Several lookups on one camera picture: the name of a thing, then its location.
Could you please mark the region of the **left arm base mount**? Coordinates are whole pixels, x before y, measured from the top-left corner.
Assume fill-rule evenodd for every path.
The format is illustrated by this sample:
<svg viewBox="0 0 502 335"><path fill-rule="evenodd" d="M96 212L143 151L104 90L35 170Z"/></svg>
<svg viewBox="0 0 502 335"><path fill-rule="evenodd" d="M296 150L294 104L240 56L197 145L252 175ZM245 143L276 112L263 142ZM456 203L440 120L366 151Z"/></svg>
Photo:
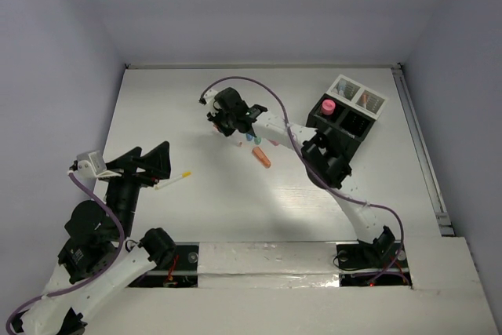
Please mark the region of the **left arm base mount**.
<svg viewBox="0 0 502 335"><path fill-rule="evenodd" d="M154 268L129 284L129 288L196 288L198 286L198 243L182 243L167 268Z"/></svg>

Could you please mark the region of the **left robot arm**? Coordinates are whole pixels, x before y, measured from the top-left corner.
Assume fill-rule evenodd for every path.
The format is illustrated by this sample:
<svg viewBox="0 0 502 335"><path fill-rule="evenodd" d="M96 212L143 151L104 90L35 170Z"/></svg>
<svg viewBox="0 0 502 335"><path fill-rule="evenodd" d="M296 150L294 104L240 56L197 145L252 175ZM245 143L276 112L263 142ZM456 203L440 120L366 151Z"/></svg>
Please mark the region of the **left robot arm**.
<svg viewBox="0 0 502 335"><path fill-rule="evenodd" d="M7 319L9 334L83 334L89 320L114 296L155 268L168 268L176 243L152 228L127 245L140 190L171 175L169 142L148 153L135 147L110 162L100 151L76 157L67 175L88 195L64 225L68 239L42 293Z"/></svg>

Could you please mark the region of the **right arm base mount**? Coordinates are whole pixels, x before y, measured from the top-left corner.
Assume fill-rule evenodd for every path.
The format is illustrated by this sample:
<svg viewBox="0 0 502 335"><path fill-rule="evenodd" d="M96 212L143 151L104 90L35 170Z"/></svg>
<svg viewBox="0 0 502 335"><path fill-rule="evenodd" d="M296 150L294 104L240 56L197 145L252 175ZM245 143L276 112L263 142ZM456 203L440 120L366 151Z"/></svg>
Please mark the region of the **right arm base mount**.
<svg viewBox="0 0 502 335"><path fill-rule="evenodd" d="M333 265L339 272L341 287L413 285L405 248L396 242L383 260L371 260L358 243L336 245Z"/></svg>

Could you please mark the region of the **yellow white pen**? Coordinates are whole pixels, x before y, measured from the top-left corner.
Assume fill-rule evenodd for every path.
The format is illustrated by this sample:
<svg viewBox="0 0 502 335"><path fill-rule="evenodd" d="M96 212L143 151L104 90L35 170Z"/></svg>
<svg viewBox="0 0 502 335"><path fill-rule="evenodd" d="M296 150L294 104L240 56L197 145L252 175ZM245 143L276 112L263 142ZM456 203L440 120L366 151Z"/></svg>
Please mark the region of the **yellow white pen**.
<svg viewBox="0 0 502 335"><path fill-rule="evenodd" d="M191 175L191 171L183 172L175 177L169 178L168 180L162 180L158 184L155 185L155 190L162 190L163 188L168 187L169 185L175 184L178 181L181 181Z"/></svg>

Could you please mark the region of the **pink capped highlighter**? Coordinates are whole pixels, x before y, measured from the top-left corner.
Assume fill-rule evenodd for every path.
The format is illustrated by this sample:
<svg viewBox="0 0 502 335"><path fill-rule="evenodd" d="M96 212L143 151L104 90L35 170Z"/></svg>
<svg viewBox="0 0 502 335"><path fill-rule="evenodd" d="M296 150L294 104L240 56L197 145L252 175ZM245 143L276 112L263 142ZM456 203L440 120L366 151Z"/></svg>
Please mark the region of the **pink capped highlighter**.
<svg viewBox="0 0 502 335"><path fill-rule="evenodd" d="M330 116L336 109L336 103L330 99L324 99L321 103L320 112L322 115Z"/></svg>

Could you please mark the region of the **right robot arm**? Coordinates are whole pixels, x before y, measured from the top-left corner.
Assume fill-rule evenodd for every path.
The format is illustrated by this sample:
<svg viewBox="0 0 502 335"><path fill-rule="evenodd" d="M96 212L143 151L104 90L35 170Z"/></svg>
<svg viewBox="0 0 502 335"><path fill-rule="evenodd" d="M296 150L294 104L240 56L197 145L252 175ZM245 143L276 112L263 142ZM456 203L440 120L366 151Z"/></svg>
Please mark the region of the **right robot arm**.
<svg viewBox="0 0 502 335"><path fill-rule="evenodd" d="M392 265L396 258L393 251L396 238L377 217L375 206L339 192L344 179L351 175L351 167L331 128L300 126L262 105L249 106L231 87L221 91L208 89L199 102L208 109L207 119L226 137L239 132L294 151L311 182L329 192L349 219L366 267L389 268Z"/></svg>

